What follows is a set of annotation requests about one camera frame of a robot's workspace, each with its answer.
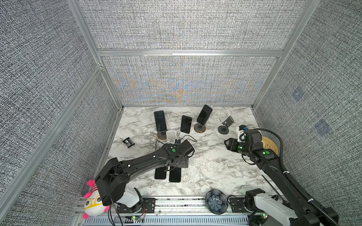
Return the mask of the black phone grey stand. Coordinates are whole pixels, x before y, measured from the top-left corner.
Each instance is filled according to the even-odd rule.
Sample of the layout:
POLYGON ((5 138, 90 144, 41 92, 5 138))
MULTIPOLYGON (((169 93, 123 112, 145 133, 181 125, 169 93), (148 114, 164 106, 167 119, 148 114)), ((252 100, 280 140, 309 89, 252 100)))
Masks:
POLYGON ((174 168, 169 173, 169 182, 171 183, 180 183, 182 179, 182 169, 174 168))

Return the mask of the black phone front white stand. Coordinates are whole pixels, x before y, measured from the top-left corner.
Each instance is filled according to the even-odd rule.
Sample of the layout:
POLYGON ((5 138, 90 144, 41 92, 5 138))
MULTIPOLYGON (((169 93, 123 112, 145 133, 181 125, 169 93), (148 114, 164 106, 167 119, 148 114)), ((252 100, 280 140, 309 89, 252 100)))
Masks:
POLYGON ((154 179, 157 179, 157 180, 164 180, 166 179, 166 176, 167 176, 167 167, 161 167, 161 168, 157 168, 155 170, 155 175, 154 175, 154 179))

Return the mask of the black phone white stand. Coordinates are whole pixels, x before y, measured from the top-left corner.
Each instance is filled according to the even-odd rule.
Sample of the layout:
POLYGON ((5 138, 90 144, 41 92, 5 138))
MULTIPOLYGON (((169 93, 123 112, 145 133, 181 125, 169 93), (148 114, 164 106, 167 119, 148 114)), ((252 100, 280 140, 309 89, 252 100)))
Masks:
POLYGON ((189 133, 190 133, 190 129, 191 129, 191 125, 192 125, 192 117, 183 115, 183 116, 182 116, 182 122, 181 122, 180 131, 181 131, 182 133, 189 134, 189 133))
POLYGON ((157 180, 164 180, 166 179, 166 176, 167 176, 167 167, 161 167, 161 168, 157 168, 155 170, 155 175, 154 175, 154 179, 157 179, 157 180))

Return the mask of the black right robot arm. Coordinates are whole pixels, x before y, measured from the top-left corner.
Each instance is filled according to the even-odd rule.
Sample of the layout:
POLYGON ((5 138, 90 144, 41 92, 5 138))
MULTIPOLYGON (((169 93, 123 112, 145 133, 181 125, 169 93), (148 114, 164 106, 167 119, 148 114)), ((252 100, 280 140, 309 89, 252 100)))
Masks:
POLYGON ((250 158, 276 184, 290 207, 270 198, 261 189, 247 191, 245 206, 249 211, 261 210, 284 226, 336 226, 338 214, 316 201, 290 175, 282 163, 282 153, 264 148, 258 131, 245 131, 244 141, 235 138, 224 141, 227 150, 250 158))

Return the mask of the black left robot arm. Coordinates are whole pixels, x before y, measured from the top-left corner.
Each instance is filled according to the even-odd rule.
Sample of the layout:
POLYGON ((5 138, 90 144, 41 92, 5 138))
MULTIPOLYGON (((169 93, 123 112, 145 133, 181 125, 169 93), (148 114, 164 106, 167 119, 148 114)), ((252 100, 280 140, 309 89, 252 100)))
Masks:
POLYGON ((136 212, 143 205, 143 198, 138 189, 130 188, 127 184, 153 169, 186 168, 189 155, 194 151, 192 144, 185 140, 180 144, 163 144, 155 152, 135 159, 110 159, 95 177, 102 204, 113 206, 120 203, 136 212))

